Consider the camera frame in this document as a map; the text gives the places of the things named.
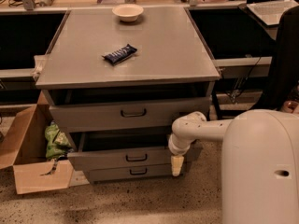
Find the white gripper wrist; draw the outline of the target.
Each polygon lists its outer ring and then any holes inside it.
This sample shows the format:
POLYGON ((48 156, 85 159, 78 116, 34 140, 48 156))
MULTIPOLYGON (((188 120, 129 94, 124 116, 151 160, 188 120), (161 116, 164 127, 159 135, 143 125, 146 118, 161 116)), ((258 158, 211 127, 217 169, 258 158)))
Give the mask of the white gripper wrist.
POLYGON ((180 139, 173 133, 168 139, 168 148, 175 156, 171 157, 172 176, 179 176, 184 162, 184 155, 190 149, 191 140, 180 139))

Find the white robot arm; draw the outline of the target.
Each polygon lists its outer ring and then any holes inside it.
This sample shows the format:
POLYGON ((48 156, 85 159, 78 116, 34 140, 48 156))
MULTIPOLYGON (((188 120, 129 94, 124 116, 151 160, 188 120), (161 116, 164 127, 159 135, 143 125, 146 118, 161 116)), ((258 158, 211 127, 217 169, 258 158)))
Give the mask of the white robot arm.
POLYGON ((222 224, 299 224, 298 114, 256 109, 234 119, 208 121, 200 112, 176 119, 172 175, 195 140, 222 142, 222 224))

